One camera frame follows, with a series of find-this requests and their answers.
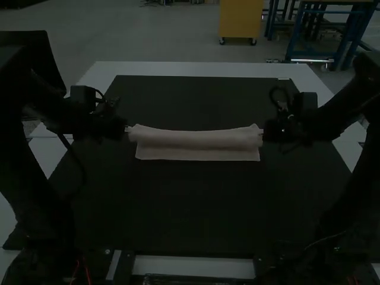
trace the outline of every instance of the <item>metal rack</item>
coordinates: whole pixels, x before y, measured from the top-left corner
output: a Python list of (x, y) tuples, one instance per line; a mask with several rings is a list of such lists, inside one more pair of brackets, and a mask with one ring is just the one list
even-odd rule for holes
[[(372, 50), (372, 47), (363, 43), (361, 39), (374, 11), (376, 10), (379, 0), (303, 0), (299, 4), (295, 22), (291, 23), (284, 22), (289, 1), (286, 1), (285, 3), (281, 18), (276, 19), (278, 18), (278, 2), (279, 0), (271, 0), (271, 11), (268, 16), (265, 36), (267, 36), (268, 40), (271, 40), (275, 29), (278, 29), (279, 27), (293, 27), (293, 33), (287, 48), (285, 61), (323, 61), (325, 67), (329, 65), (330, 70), (333, 71), (337, 69), (345, 51), (347, 50), (346, 57), (341, 66), (341, 69), (345, 70), (349, 68), (358, 46), (361, 46), (365, 50)], [(293, 11), (295, 10), (294, 2), (295, 0), (292, 0), (288, 19), (292, 17)], [(350, 11), (327, 11), (329, 5), (351, 5), (352, 9)], [(324, 19), (325, 14), (348, 14), (349, 17), (346, 23), (331, 23)], [(315, 50), (311, 44), (317, 40), (321, 29), (327, 27), (341, 33), (341, 41), (336, 50), (319, 52)], [(295, 50), (297, 42), (301, 42), (303, 50)]]

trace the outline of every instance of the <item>gray floor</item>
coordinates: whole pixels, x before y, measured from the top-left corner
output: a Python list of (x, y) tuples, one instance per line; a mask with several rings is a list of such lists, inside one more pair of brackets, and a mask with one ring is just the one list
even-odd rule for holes
[[(140, 0), (50, 0), (0, 10), (0, 29), (47, 30), (67, 86), (96, 61), (265, 62), (284, 57), (287, 40), (259, 39), (256, 47), (218, 45), (217, 5), (140, 5)], [(380, 43), (376, 23), (377, 18), (366, 35), (372, 43)], [(333, 92), (353, 74), (315, 70)]]

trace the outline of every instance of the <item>caster wheel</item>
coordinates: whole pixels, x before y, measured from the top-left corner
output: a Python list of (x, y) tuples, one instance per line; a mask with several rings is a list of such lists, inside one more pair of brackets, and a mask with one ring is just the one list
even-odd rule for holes
[(251, 46), (255, 46), (257, 44), (257, 40), (250, 38), (249, 43), (251, 44)]

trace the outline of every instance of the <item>black mat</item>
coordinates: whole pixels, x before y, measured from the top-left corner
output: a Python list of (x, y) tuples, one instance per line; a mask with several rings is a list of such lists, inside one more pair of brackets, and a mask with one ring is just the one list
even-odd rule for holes
[[(290, 80), (117, 76), (106, 95), (122, 97), (130, 125), (212, 130), (263, 126), (278, 84), (297, 91)], [(265, 144), (261, 162), (139, 161), (127, 139), (73, 146), (89, 176), (74, 202), (79, 243), (138, 254), (251, 257), (277, 239), (308, 243), (350, 174), (331, 143), (286, 156)], [(62, 194), (80, 184), (68, 155), (50, 181)]]

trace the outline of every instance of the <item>white towel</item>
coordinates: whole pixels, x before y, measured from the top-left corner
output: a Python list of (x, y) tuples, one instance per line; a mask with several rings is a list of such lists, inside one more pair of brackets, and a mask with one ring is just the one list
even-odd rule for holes
[(169, 131), (142, 125), (129, 128), (142, 160), (253, 160), (259, 161), (262, 130), (253, 124), (218, 131)]

